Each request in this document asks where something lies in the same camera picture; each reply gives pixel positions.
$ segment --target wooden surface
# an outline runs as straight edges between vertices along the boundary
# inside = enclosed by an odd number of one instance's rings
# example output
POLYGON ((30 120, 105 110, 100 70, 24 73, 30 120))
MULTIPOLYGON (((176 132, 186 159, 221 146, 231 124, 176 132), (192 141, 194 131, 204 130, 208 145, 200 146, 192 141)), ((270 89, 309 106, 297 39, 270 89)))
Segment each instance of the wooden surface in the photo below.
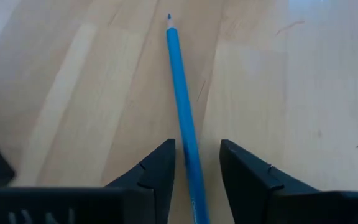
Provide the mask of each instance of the wooden surface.
POLYGON ((0 0, 0 151, 15 186, 102 186, 177 139, 170 223, 190 223, 165 18, 180 31, 211 223, 232 222, 228 138, 322 190, 358 190, 358 1, 0 0))

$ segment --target wooden floor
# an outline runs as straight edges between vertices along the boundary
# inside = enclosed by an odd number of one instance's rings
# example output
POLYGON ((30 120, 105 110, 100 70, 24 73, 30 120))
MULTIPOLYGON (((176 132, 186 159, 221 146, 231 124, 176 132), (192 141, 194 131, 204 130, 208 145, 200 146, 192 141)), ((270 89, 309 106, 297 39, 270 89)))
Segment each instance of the wooden floor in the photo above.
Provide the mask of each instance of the wooden floor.
POLYGON ((12 185, 102 186, 175 138, 170 223, 191 223, 168 12, 211 223, 232 222, 223 138, 319 189, 358 190, 353 0, 0 0, 0 151, 12 185))

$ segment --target scratch on wood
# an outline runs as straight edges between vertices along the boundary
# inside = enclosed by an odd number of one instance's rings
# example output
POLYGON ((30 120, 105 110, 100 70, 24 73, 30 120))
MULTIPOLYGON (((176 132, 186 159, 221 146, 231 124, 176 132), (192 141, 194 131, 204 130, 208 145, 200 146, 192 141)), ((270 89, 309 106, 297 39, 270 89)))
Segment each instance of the scratch on wood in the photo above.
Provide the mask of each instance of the scratch on wood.
POLYGON ((197 102, 198 102, 198 100, 200 99, 201 92, 202 92, 202 91, 203 91, 203 89, 204 89, 205 81, 206 81, 206 80, 204 80, 203 86, 201 87, 200 93, 198 94, 198 97, 197 97, 197 102))
POLYGON ((114 13, 114 15, 111 16, 111 18, 110 18, 110 20, 108 22, 108 26, 110 26, 112 24, 112 22, 116 18, 116 15, 121 11, 121 6, 122 6, 122 1, 118 5, 118 10, 116 11, 116 13, 114 13))
POLYGON ((296 21, 296 22, 293 22, 293 23, 291 23, 290 25, 288 25, 288 26, 286 26, 286 27, 284 27, 284 28, 281 28, 281 29, 276 33, 276 35, 278 35, 279 33, 283 32, 283 31, 286 31, 286 30, 288 30, 288 29, 291 29, 292 27, 294 27, 294 26, 296 26, 296 25, 298 25, 298 24, 304 24, 304 23, 305 23, 305 21, 296 21))

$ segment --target blue pencil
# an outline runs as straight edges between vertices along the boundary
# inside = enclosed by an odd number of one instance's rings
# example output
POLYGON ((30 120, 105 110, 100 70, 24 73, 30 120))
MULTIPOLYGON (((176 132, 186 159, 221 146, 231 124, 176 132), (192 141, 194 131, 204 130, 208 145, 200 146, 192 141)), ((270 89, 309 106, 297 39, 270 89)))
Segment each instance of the blue pencil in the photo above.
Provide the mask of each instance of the blue pencil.
POLYGON ((172 69, 173 87, 179 117, 183 150, 185 152, 186 173, 188 178, 191 205, 193 207, 193 219, 195 224, 209 223, 208 208, 206 204, 203 172, 201 170, 200 158, 196 132, 191 115, 191 106, 187 92, 185 69, 181 59, 179 36, 177 29, 173 26, 171 15, 168 14, 167 44, 172 69))

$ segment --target wood grain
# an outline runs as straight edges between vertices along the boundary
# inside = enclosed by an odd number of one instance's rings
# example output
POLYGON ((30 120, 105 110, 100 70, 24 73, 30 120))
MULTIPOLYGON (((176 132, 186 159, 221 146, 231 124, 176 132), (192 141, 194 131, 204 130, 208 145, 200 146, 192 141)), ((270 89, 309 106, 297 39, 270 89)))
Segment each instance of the wood grain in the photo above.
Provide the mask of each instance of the wood grain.
POLYGON ((322 190, 358 190, 358 1, 0 0, 0 151, 16 186, 102 186, 177 140, 170 223, 191 206, 166 48, 178 27, 211 223, 232 223, 228 138, 322 190))

